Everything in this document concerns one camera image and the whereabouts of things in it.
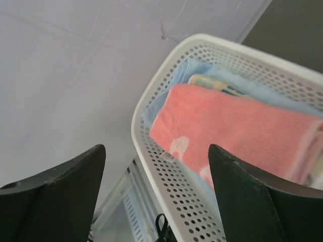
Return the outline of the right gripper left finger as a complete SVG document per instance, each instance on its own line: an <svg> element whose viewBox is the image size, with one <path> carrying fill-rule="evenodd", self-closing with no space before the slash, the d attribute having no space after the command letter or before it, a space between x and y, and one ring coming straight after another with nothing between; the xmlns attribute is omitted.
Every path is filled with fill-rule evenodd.
<svg viewBox="0 0 323 242"><path fill-rule="evenodd" d="M1 241L87 241L105 159L98 144L1 187Z"/></svg>

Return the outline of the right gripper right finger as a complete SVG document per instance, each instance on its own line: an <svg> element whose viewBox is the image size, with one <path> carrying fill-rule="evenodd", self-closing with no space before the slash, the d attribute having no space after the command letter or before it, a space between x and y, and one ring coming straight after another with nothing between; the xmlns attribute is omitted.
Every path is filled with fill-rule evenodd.
<svg viewBox="0 0 323 242"><path fill-rule="evenodd" d="M322 191L211 144L209 166L227 241L322 241Z"/></svg>

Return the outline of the pink bunny towel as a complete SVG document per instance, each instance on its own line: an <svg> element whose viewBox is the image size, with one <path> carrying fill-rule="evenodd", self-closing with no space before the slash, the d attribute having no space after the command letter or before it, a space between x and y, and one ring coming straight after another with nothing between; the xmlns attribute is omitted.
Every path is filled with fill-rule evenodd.
<svg viewBox="0 0 323 242"><path fill-rule="evenodd" d="M208 184L212 144L301 185L322 158L320 117L197 85L170 89L149 134Z"/></svg>

